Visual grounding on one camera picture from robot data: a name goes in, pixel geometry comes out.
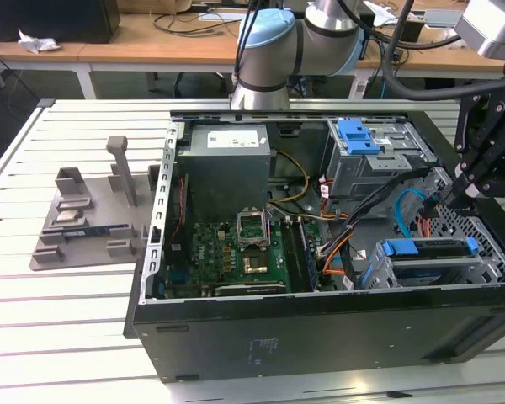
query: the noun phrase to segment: dark floor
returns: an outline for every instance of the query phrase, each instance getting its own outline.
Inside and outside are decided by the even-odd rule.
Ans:
[[[22,85],[19,83],[15,85],[17,80],[14,76],[8,72],[3,74],[7,78],[6,87],[0,89],[0,157],[37,104]],[[176,76],[176,73],[160,73],[155,92],[147,91],[146,76],[143,72],[95,72],[93,80],[99,97],[103,99],[172,98]],[[40,98],[82,99],[77,76],[72,72],[23,71],[21,78]],[[312,84],[314,98],[346,98],[351,82],[351,77],[314,80]],[[411,87],[423,87],[421,79],[409,79],[404,83]],[[381,80],[376,80],[366,98],[379,98],[381,87]],[[185,74],[180,91],[183,98],[227,97],[227,94],[220,89],[218,78],[211,74]],[[298,96],[298,93],[294,93],[292,97]]]

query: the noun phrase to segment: workbench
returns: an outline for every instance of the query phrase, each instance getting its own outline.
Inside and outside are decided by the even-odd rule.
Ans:
[[[424,110],[451,142],[458,114],[454,102],[294,100],[291,107]],[[126,135],[130,169],[143,173],[160,163],[172,109],[226,108],[225,100],[77,100],[29,117],[0,160],[0,404],[383,402],[388,391],[414,395],[406,404],[505,402],[505,338],[465,364],[163,385],[140,342],[122,336],[134,264],[29,270],[60,167],[106,176],[108,136]]]
[[[178,21],[173,29],[212,24],[214,21]],[[228,24],[228,29],[237,35],[238,26],[239,23]],[[184,38],[155,29],[147,14],[122,14],[120,27],[109,44],[63,43],[59,50],[35,55],[8,42],[0,43],[0,56],[12,69],[75,72],[84,98],[91,99],[97,98],[92,72],[232,72],[237,39],[224,27],[217,30],[221,34],[213,37]],[[439,40],[441,31],[423,29],[420,40]],[[378,45],[370,43],[365,58],[348,73],[354,77],[349,98],[363,97],[364,87],[379,64]],[[398,76],[493,79],[502,77],[502,66],[503,61],[486,59],[471,49],[413,50]],[[153,75],[146,74],[146,78],[148,88],[155,88]]]

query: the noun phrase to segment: wooden desk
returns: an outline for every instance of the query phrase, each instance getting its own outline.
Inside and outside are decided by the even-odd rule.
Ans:
[[[180,18],[188,20],[195,14]],[[168,27],[170,18],[159,24]],[[190,23],[177,21],[172,29],[189,30],[217,24],[217,21]],[[123,14],[120,28],[107,45],[86,44],[78,53],[79,61],[127,63],[190,63],[233,64],[236,58],[239,22],[214,28],[220,35],[205,38],[186,38],[156,29],[147,14]]]
[[[392,29],[384,29],[388,35]],[[423,28],[419,36],[419,42],[436,42],[442,40],[442,29]],[[380,63],[380,49],[374,43],[367,48],[365,60],[370,66],[376,67]],[[401,66],[400,74],[404,71],[447,71],[447,72],[502,72],[504,61],[495,61],[478,55],[470,48],[443,48],[432,50],[410,50],[410,56],[404,65]]]
[[[390,0],[397,5],[401,0]],[[168,19],[161,21],[167,26]],[[213,21],[176,22],[173,29],[196,29],[212,25]],[[238,23],[228,24],[237,35]],[[91,72],[232,72],[236,56],[237,39],[225,27],[217,27],[215,37],[185,38],[155,29],[147,14],[123,14],[114,38],[109,44],[61,44],[53,52],[35,55],[16,43],[0,43],[0,56],[13,69],[66,70],[77,74],[85,98],[97,98]],[[439,29],[423,29],[420,41],[435,41]],[[371,78],[380,63],[376,44],[370,44],[364,60],[359,61],[349,73],[354,76],[350,98],[362,97],[359,89]],[[411,51],[407,63],[400,69],[401,77],[449,77],[490,79],[502,76],[502,61],[492,61],[478,56],[470,49]]]

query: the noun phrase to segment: blue cable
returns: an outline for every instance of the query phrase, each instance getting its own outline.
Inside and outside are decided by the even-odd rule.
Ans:
[[[384,80],[384,85],[381,87],[380,99],[384,99],[384,95],[385,95],[385,80]]]
[[[414,188],[404,189],[402,191],[402,193],[400,195],[398,195],[398,198],[396,198],[395,220],[396,220],[396,224],[400,227],[402,234],[404,235],[405,238],[409,238],[411,234],[410,234],[410,231],[407,229],[407,226],[404,223],[404,220],[402,219],[401,202],[402,202],[402,198],[404,197],[404,195],[409,194],[409,193],[413,193],[421,199],[427,198],[427,195],[425,195],[423,192],[419,191],[418,189],[414,189]]]

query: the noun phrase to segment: white sticker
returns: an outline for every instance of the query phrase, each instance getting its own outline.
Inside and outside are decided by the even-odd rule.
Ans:
[[[66,231],[62,233],[64,237],[86,236],[84,231]]]
[[[346,290],[354,290],[354,282],[352,282],[348,276],[344,275],[343,285]]]
[[[358,250],[357,255],[355,257],[353,257],[354,261],[359,261],[360,259],[367,259],[366,250]]]
[[[213,130],[208,133],[208,148],[229,147],[260,147],[258,132],[255,130]]]
[[[387,138],[384,138],[384,139],[374,139],[374,143],[376,145],[391,145],[391,141]]]

